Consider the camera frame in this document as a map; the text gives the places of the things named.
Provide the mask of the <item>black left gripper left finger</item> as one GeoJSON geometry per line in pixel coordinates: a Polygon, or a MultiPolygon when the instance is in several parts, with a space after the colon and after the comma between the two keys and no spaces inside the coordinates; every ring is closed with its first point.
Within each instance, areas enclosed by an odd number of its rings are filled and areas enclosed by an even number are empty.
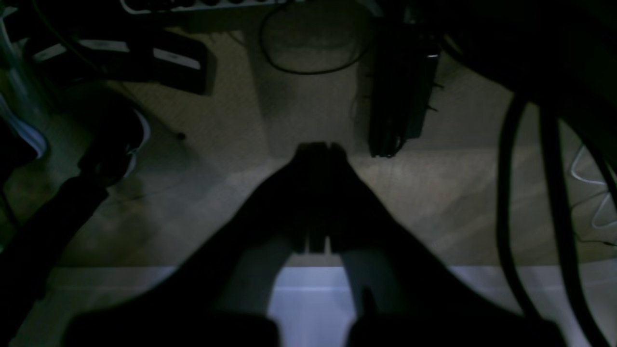
{"type": "Polygon", "coordinates": [[[267,318],[278,272],[305,237],[293,231],[318,144],[301,144],[235,215],[169,277],[120,305],[74,318],[65,347],[277,347],[267,318]]]}

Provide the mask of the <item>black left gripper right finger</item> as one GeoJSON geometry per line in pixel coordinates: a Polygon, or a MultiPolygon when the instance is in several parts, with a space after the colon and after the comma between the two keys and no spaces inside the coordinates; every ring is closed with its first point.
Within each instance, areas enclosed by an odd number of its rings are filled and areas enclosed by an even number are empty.
{"type": "Polygon", "coordinates": [[[562,347],[549,320],[517,314],[458,279],[390,215],[344,149],[328,149],[330,238],[352,288],[348,347],[562,347]]]}

